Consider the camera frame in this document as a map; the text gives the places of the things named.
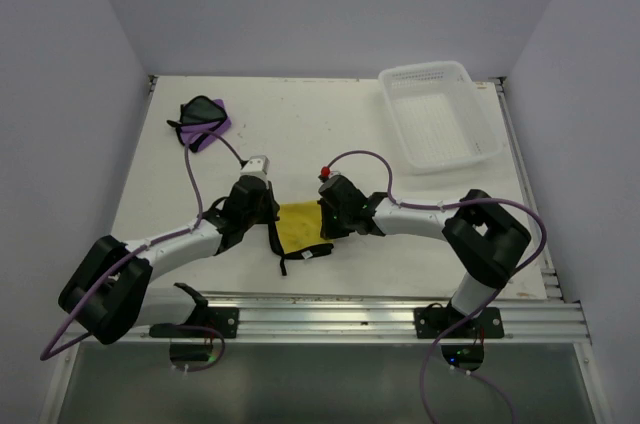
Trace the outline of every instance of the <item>tabletop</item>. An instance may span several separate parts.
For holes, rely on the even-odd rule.
[[[177,120],[180,104],[197,95],[224,100],[233,121],[224,136],[244,158],[269,157],[269,179],[280,204],[318,199],[321,167],[352,149],[368,149],[389,160],[396,197],[440,201],[476,188],[524,202],[495,87],[489,82],[477,87],[503,151],[474,166],[415,176],[405,164],[376,80],[161,76],[112,234],[124,241],[143,238],[195,217],[183,148],[166,120]],[[221,143],[192,155],[191,162],[205,209],[228,195],[239,176],[237,161]],[[386,171],[373,158],[350,156],[333,168],[367,195],[386,190]],[[530,228],[524,214],[513,214]],[[229,251],[184,265],[151,285],[185,282],[201,291],[449,297],[465,272],[449,245],[439,240],[351,235],[334,245],[330,256],[289,261],[288,276],[283,277],[279,258],[269,248],[266,226],[258,225]],[[545,299],[539,262],[514,276],[500,297]]]

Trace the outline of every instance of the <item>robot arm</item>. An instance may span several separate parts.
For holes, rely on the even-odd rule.
[[[449,302],[453,321],[474,312],[496,290],[506,286],[531,241],[529,231],[498,204],[449,211],[410,209],[394,204],[383,192],[367,198],[339,174],[327,179],[319,192],[325,238],[358,232],[376,236],[410,234],[447,241],[467,270]],[[486,197],[489,195],[483,191],[471,190],[461,200]],[[441,208],[446,203],[412,204]]]
[[[277,219],[279,206],[266,177],[268,165],[266,156],[252,157],[243,166],[222,209],[212,205],[201,219],[175,231],[124,242],[110,235],[98,239],[61,292],[60,307],[71,313],[114,263],[141,246],[148,246],[91,295],[76,320],[103,344],[117,341],[132,327],[207,322],[207,302],[190,287],[184,284],[170,289],[147,287],[154,279],[184,264],[230,249],[242,241],[254,224]]]

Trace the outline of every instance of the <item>purple and black fabric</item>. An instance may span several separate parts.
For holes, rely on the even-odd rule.
[[[176,130],[178,141],[183,146],[194,133],[199,133],[189,149],[200,152],[217,139],[215,136],[202,134],[202,131],[213,131],[220,135],[231,127],[231,119],[222,99],[211,100],[207,96],[197,96],[180,105],[179,121],[167,121],[167,124]]]

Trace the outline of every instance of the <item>yellow cloth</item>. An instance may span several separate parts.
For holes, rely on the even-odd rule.
[[[283,204],[278,216],[276,228],[285,254],[331,242],[320,237],[322,212],[316,201]]]

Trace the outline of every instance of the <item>white plastic basket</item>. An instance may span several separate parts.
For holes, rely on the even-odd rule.
[[[468,166],[502,146],[462,64],[395,67],[378,77],[404,154],[415,174]]]

